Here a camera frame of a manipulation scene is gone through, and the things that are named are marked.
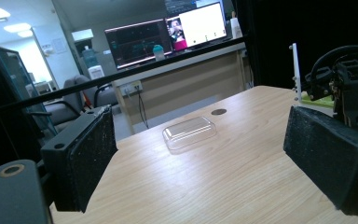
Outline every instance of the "power outlet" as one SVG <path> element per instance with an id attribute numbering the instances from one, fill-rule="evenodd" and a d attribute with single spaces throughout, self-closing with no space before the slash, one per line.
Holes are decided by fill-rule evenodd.
<path id="1" fill-rule="evenodd" d="M 141 80 L 136 80 L 131 83 L 127 83 L 120 86 L 120 91 L 122 95 L 132 94 L 134 92 L 141 91 L 142 89 L 143 88 Z"/>

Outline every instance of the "bottle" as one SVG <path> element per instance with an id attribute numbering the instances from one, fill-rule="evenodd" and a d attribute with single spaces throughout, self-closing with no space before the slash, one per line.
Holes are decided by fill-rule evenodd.
<path id="1" fill-rule="evenodd" d="M 164 49 L 161 45 L 155 45 L 155 47 L 153 47 L 153 53 L 156 57 L 156 61 L 161 61 L 165 59 Z"/>
<path id="2" fill-rule="evenodd" d="M 89 46 L 86 46 L 85 49 L 82 51 L 84 63 L 86 64 L 87 68 L 91 68 L 95 65 L 98 65 L 97 57 L 95 57 L 95 52 L 93 49 L 89 49 Z"/>

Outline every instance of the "bolt hole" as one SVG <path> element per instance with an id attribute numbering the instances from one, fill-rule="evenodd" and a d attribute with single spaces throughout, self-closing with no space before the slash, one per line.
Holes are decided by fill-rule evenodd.
<path id="1" fill-rule="evenodd" d="M 216 109 L 214 111 L 212 111 L 212 115 L 222 115 L 222 114 L 225 114 L 227 112 L 226 109 Z"/>
<path id="2" fill-rule="evenodd" d="M 63 144 L 63 143 L 59 143 L 59 144 L 54 146 L 55 149 L 60 149 L 60 148 L 63 148 L 63 147 L 65 147 L 65 144 Z"/>
<path id="3" fill-rule="evenodd" d="M 15 165 L 11 165 L 8 166 L 7 168 L 3 169 L 0 172 L 0 176 L 1 177 L 10 177 L 13 175 L 17 175 L 19 173 L 21 173 L 24 170 L 25 166 L 22 164 L 15 164 Z"/>

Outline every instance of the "ceiling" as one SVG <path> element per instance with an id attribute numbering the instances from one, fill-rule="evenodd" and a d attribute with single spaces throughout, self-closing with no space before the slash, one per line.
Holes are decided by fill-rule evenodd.
<path id="1" fill-rule="evenodd" d="M 5 31 L 4 27 L 7 25 L 27 22 L 31 26 L 39 26 L 58 21 L 49 0 L 0 0 L 0 7 L 10 13 L 7 21 L 0 22 L 0 43 L 22 39 L 17 34 Z"/>
<path id="2" fill-rule="evenodd" d="M 58 22 L 60 18 L 76 31 L 98 22 L 116 20 L 129 14 L 153 11 L 164 6 L 164 0 L 0 0 L 0 8 L 11 16 L 0 22 L 0 43 L 22 39 L 17 34 L 4 30 L 4 26 L 27 22 L 31 26 L 41 26 Z"/>

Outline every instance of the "cabinet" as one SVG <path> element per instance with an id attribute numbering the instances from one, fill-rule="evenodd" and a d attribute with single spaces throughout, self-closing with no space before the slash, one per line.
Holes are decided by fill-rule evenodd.
<path id="1" fill-rule="evenodd" d="M 0 106 L 9 105 L 37 95 L 17 51 L 0 48 Z M 28 106 L 0 114 L 0 165 L 28 159 L 40 161 L 40 148 L 56 130 L 43 104 Z"/>

